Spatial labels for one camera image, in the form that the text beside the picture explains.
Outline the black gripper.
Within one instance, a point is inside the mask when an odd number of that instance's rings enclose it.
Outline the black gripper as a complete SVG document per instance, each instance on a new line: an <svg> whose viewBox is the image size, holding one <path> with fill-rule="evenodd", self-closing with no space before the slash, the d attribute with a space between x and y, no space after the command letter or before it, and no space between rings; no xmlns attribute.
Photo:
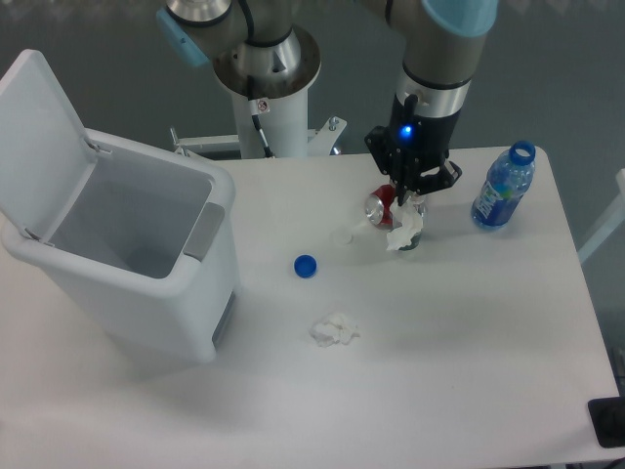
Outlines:
<svg viewBox="0 0 625 469"><path fill-rule="evenodd" d="M396 188L398 205L406 190L429 194L451 188L462 169L449 160L449 143L459 119L455 112L444 117L427 117L417 112L418 99L394 100L388 126L376 126L364 142L379 171Z"/></svg>

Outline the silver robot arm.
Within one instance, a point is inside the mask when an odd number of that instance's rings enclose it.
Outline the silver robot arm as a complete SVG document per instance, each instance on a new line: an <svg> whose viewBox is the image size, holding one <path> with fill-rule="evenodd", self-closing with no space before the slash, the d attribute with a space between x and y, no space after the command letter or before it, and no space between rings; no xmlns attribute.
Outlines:
<svg viewBox="0 0 625 469"><path fill-rule="evenodd" d="M399 204L452 187L461 169L449 142L498 5L494 1L369 1L366 8L405 40L390 121L365 143ZM313 37L290 1L166 1L157 23L177 54L209 64L240 110L248 157L293 156L306 146L305 111L274 113L306 96L320 70Z"/></svg>

